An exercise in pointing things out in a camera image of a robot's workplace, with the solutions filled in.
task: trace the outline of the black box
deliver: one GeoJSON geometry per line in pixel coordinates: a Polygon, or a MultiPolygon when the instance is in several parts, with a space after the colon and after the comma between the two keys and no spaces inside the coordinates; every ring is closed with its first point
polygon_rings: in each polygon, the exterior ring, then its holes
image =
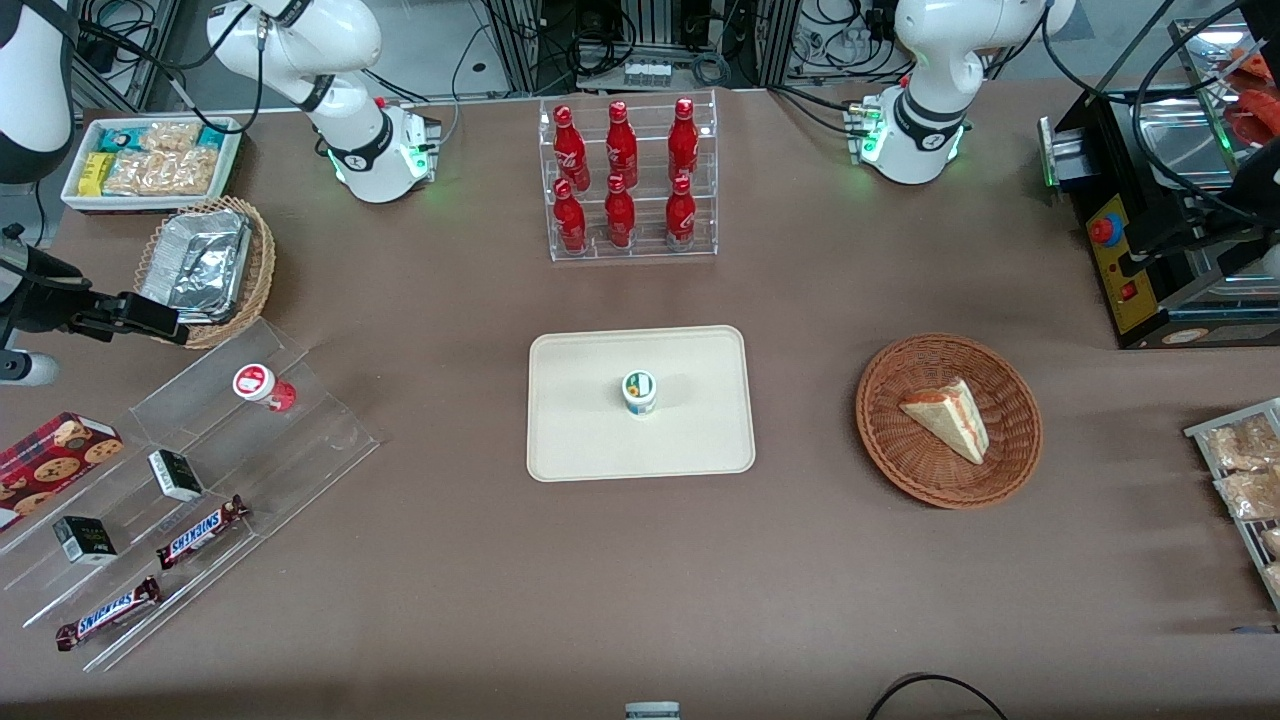
{"type": "Polygon", "coordinates": [[[101,520],[64,515],[54,523],[54,534],[72,562],[106,565],[115,560],[115,547],[101,520]]]}
{"type": "Polygon", "coordinates": [[[151,473],[160,483],[160,492],[174,500],[183,502],[196,502],[205,488],[200,487],[196,473],[191,469],[191,462],[177,452],[157,450],[147,456],[151,462],[151,473]]]}

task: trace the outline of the emergency stop button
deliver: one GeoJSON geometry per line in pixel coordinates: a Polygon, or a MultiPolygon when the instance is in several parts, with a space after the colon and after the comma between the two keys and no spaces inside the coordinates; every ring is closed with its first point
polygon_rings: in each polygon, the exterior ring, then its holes
{"type": "Polygon", "coordinates": [[[1089,223],[1089,240],[1102,247],[1115,247],[1120,242],[1123,232],[1124,223],[1120,222],[1120,217],[1115,213],[1108,213],[1089,223]]]}

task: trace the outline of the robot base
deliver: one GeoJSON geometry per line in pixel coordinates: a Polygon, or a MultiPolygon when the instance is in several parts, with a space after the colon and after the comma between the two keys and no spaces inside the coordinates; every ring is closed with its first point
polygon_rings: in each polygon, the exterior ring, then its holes
{"type": "Polygon", "coordinates": [[[396,140],[374,160],[370,169],[352,172],[329,154],[338,179],[365,202],[390,202],[420,183],[435,181],[440,158],[440,126],[428,124],[402,108],[383,109],[392,120],[396,140]]]}
{"type": "Polygon", "coordinates": [[[923,184],[942,174],[947,163],[955,159],[964,128],[956,131],[950,143],[936,150],[920,150],[893,119],[893,102],[901,94],[901,87],[890,87],[879,95],[864,97],[855,113],[845,113],[846,129],[868,133],[867,137],[849,138],[849,154],[854,164],[870,165],[893,182],[923,184]]]}

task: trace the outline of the aluminum foil container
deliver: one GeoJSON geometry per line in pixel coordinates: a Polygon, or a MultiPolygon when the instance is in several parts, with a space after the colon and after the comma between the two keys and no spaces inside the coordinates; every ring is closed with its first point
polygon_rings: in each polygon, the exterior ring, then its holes
{"type": "Polygon", "coordinates": [[[178,310],[182,324],[236,315],[253,223],[234,210],[191,213],[160,229],[141,295],[178,310]]]}

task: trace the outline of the sandwich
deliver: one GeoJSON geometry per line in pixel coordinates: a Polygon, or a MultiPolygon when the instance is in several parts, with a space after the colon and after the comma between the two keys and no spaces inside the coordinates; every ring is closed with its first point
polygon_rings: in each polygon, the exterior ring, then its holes
{"type": "Polygon", "coordinates": [[[973,392],[963,379],[957,378],[937,389],[913,392],[902,398],[899,407],[961,457],[974,465],[982,465],[982,456],[991,441],[987,438],[987,428],[982,424],[973,392]]]}

